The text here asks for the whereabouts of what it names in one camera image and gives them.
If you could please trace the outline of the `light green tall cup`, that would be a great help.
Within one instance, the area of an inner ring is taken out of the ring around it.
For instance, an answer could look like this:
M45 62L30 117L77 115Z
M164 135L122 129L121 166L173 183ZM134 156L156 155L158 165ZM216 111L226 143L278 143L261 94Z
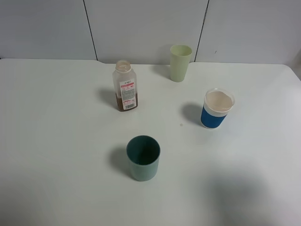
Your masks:
M187 45L173 45L170 52L170 78L174 82L182 82L190 63L192 49Z

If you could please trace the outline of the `clear plastic drink bottle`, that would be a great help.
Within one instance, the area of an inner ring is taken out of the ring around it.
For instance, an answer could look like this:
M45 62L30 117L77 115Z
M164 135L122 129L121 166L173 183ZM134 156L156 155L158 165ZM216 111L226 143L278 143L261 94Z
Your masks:
M112 74L115 97L121 112L138 106L137 76L127 60L119 60Z

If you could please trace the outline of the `blue sleeved paper cup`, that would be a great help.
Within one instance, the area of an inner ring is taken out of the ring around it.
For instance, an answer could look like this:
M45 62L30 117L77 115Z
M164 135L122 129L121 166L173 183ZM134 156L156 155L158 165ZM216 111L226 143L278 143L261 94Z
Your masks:
M220 126L235 104L234 96L221 88L210 89L206 92L200 120L208 129Z

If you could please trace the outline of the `teal green cup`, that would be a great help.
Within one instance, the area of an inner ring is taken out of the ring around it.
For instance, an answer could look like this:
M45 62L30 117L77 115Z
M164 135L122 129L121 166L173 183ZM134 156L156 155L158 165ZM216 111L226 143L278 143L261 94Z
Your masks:
M131 176L137 181L148 181L155 177L160 151L159 143L150 136L132 138L126 147Z

